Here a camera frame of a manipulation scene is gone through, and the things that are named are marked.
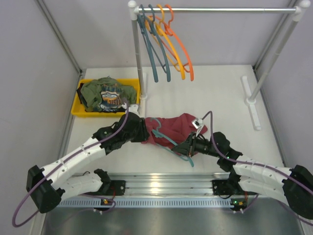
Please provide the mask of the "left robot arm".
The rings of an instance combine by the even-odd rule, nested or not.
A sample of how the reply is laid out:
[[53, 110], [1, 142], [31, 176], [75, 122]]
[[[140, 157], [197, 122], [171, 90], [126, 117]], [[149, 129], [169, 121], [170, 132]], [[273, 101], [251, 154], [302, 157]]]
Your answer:
[[107, 172], [96, 169], [83, 176], [76, 176], [76, 173], [122, 145], [144, 142], [149, 136], [145, 119], [132, 112], [126, 113], [118, 122], [98, 129], [85, 143], [61, 159], [43, 167], [31, 167], [26, 190], [40, 213], [47, 213], [62, 201], [80, 194], [106, 194], [111, 188]]

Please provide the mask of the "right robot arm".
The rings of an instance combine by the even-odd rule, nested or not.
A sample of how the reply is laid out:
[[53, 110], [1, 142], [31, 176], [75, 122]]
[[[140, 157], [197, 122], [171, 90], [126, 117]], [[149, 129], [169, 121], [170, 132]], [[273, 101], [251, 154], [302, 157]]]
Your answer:
[[191, 133], [172, 151], [187, 157], [201, 153], [217, 157], [218, 166], [229, 172], [228, 188], [233, 194], [242, 191], [265, 195], [287, 206], [306, 219], [313, 218], [313, 175], [303, 166], [276, 167], [255, 161], [231, 148], [221, 132], [208, 140]]

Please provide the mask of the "red tank top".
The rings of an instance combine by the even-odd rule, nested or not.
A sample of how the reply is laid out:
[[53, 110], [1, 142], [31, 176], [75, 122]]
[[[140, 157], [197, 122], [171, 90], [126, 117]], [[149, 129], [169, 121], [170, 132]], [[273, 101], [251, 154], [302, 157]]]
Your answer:
[[164, 137], [157, 137], [153, 133], [153, 130], [159, 131], [161, 134], [164, 134], [166, 137], [179, 144], [184, 142], [191, 132], [196, 132], [192, 124], [195, 118], [195, 116], [188, 113], [183, 113], [178, 117], [172, 118], [147, 117], [145, 118], [145, 124], [150, 136], [148, 140], [142, 142], [142, 144], [159, 144], [171, 149], [174, 147], [174, 144]]

